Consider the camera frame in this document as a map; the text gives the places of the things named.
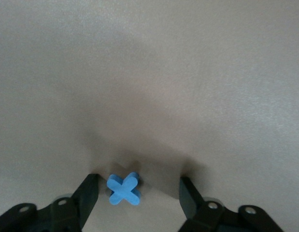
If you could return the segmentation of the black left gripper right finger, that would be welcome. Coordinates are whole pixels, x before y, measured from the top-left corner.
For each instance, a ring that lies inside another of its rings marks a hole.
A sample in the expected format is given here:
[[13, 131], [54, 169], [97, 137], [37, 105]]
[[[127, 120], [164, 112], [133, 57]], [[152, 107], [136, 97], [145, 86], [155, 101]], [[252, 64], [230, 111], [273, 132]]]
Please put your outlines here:
[[260, 207], [242, 205], [237, 212], [216, 199], [205, 200], [189, 177], [179, 182], [179, 202], [186, 216], [181, 232], [281, 232], [281, 227]]

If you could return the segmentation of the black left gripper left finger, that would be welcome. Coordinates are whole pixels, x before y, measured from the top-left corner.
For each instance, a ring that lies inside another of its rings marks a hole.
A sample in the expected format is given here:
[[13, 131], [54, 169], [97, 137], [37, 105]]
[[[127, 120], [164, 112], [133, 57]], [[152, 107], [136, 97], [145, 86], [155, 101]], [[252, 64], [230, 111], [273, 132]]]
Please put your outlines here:
[[81, 232], [99, 196], [99, 175], [89, 174], [70, 197], [43, 209], [33, 203], [13, 206], [0, 216], [0, 232]]

